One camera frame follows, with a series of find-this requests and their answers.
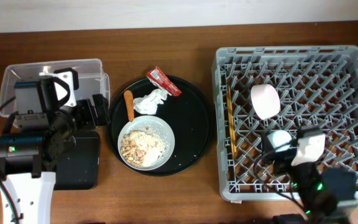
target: brown wooden tabletop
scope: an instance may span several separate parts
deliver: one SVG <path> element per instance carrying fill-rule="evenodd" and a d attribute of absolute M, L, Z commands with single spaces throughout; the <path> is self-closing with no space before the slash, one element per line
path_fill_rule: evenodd
<path fill-rule="evenodd" d="M 87 30 L 0 34 L 0 87 L 16 63 L 99 58 L 109 74 L 112 100 L 151 66 L 184 78 L 213 105 L 211 65 L 220 47 L 357 45 L 358 22 L 268 24 L 168 29 Z M 0 133 L 4 123 L 0 118 Z M 291 202 L 224 201 L 219 194 L 216 140 L 190 169 L 169 177 L 135 173 L 114 156 L 101 135 L 97 187 L 54 191 L 52 223 L 228 223 L 298 213 Z M 358 209 L 351 216 L 358 223 Z M 2 206 L 0 197 L 0 223 Z"/>

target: dish rack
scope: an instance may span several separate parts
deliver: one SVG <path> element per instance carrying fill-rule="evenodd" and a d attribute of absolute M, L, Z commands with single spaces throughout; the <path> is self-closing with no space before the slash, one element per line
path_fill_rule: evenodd
<path fill-rule="evenodd" d="M 295 137 L 301 124 L 317 125 L 327 135 L 328 146 L 319 171 L 341 167 L 354 172 L 358 189 L 358 47 L 220 48 L 212 76 L 219 188 L 224 200 L 283 200 L 257 182 L 251 166 L 262 152 L 263 133 L 283 129 Z M 263 121 L 250 100 L 252 86 L 260 84 L 274 86 L 281 103 L 279 114 Z M 232 90 L 235 155 L 230 148 L 227 119 L 228 85 Z M 261 167 L 259 175 L 280 192 L 289 191 L 289 178 L 275 177 L 271 167 Z"/>

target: bowl of food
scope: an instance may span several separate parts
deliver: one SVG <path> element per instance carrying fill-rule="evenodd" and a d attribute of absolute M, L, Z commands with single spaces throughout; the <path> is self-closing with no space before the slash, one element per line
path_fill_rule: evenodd
<path fill-rule="evenodd" d="M 171 127 L 156 116 L 139 116 L 128 122 L 118 135 L 122 160 L 137 170 L 154 170 L 173 153 L 175 137 Z"/>

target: red wrapper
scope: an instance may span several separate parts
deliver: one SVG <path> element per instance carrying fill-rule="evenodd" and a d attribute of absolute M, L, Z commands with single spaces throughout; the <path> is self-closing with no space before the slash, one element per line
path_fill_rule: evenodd
<path fill-rule="evenodd" d="M 181 91 L 173 84 L 160 68 L 147 72 L 146 77 L 157 87 L 168 92 L 171 96 L 179 96 Z"/>

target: black round tray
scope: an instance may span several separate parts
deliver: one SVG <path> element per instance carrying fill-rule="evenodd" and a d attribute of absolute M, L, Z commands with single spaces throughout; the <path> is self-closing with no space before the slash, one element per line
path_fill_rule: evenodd
<path fill-rule="evenodd" d="M 158 106 L 155 116 L 167 122 L 175 135 L 175 148 L 171 158 L 161 167 L 140 171 L 129 167 L 119 155 L 118 135 L 129 122 L 124 101 L 124 91 L 130 90 L 134 98 L 148 95 L 157 87 L 147 79 L 141 79 L 127 87 L 110 107 L 108 139 L 113 153 L 128 168 L 145 175 L 166 176 L 191 167 L 209 148 L 213 138 L 214 119 L 212 109 L 202 92 L 181 78 L 168 76 L 182 92 L 180 96 L 169 96 Z M 135 117 L 141 116 L 135 111 Z"/>

